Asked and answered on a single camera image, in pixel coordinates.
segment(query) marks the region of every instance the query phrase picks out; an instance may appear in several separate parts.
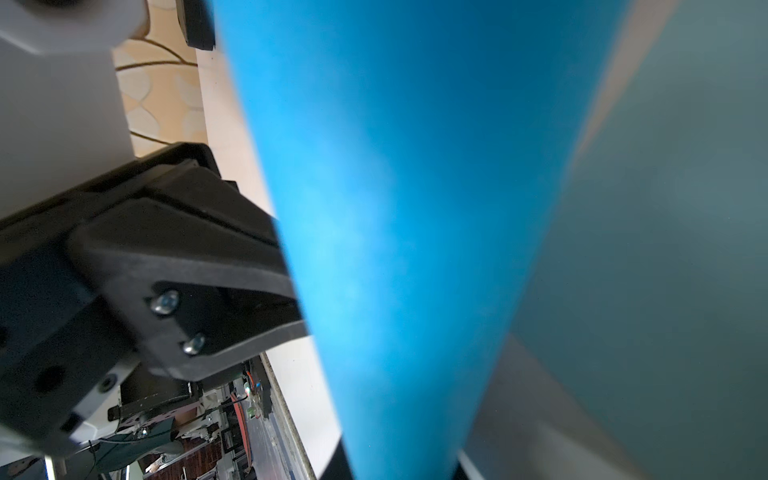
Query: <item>screw hole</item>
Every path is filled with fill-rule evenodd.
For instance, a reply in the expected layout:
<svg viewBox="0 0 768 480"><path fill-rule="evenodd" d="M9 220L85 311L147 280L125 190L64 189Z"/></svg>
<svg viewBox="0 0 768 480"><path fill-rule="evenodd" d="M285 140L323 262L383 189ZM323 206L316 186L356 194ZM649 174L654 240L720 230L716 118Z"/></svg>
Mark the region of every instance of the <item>screw hole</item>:
<svg viewBox="0 0 768 480"><path fill-rule="evenodd" d="M63 366L54 365L40 372L35 380L35 390L38 393L50 393L64 383L66 371Z"/></svg>
<svg viewBox="0 0 768 480"><path fill-rule="evenodd" d="M101 380L101 383L98 386L98 391L101 393L106 393L112 390L112 387L114 387L114 384L118 382L118 376L110 373L109 375L105 376L103 380Z"/></svg>

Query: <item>blue cylinder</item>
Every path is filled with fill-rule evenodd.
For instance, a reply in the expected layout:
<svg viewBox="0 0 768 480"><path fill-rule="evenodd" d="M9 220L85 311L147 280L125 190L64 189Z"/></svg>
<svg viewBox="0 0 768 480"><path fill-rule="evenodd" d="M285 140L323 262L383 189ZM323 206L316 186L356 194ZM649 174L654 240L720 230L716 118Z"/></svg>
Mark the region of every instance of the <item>blue cylinder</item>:
<svg viewBox="0 0 768 480"><path fill-rule="evenodd" d="M625 3L214 0L357 479L452 475Z"/></svg>

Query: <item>cable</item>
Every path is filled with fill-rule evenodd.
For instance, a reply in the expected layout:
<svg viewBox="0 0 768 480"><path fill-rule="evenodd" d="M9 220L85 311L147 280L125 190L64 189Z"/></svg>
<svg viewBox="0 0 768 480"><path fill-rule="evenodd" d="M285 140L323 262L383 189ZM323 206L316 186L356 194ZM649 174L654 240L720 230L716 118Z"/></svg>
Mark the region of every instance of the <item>cable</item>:
<svg viewBox="0 0 768 480"><path fill-rule="evenodd" d="M85 477L83 477L83 480L88 480L88 477L91 476L91 473L93 473L94 468L96 468L96 452L94 452L94 446L91 443L91 440L88 440L88 450L91 450L91 455L94 456L94 464L91 465L91 469L88 470L88 473L86 474Z"/></svg>
<svg viewBox="0 0 768 480"><path fill-rule="evenodd" d="M101 439L101 440L99 440L99 442L103 442L103 443L117 443L117 444L141 443L141 442L143 442L146 439L153 439L154 437L161 437L161 436L167 435L167 434L169 434L171 432L178 432L179 429L181 429L181 427L185 427L185 426L191 424L192 422L194 422L195 420L202 419L204 416L208 415L209 413L216 412L217 410L221 410L221 409L226 408L226 407L228 407L230 405L234 405L235 403L240 403L243 400L247 400L247 399L248 399L248 397L245 397L244 399L240 399L240 400L237 400L237 401L232 401L232 403L226 403L226 404L223 404L223 405L219 405L216 408L208 409L205 412L203 412L201 415L198 415L195 418L191 419L189 422L184 422L181 425L178 425L176 428L168 430L167 432L155 433L154 435L147 435L146 437L143 437L142 439L135 439L135 440L104 440L104 439Z"/></svg>

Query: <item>bolt head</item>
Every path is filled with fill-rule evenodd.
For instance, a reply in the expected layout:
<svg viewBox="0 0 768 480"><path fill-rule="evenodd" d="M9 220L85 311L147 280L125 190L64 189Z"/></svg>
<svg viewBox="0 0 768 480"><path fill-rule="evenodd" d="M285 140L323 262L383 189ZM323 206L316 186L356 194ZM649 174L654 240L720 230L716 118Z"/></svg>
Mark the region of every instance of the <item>bolt head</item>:
<svg viewBox="0 0 768 480"><path fill-rule="evenodd" d="M176 290L166 290L152 299L150 310L157 315L170 315L179 307L180 295Z"/></svg>
<svg viewBox="0 0 768 480"><path fill-rule="evenodd" d="M193 336L188 341L181 344L181 351L186 353L189 356L195 356L203 349L205 346L205 335L202 333L198 333L197 335Z"/></svg>

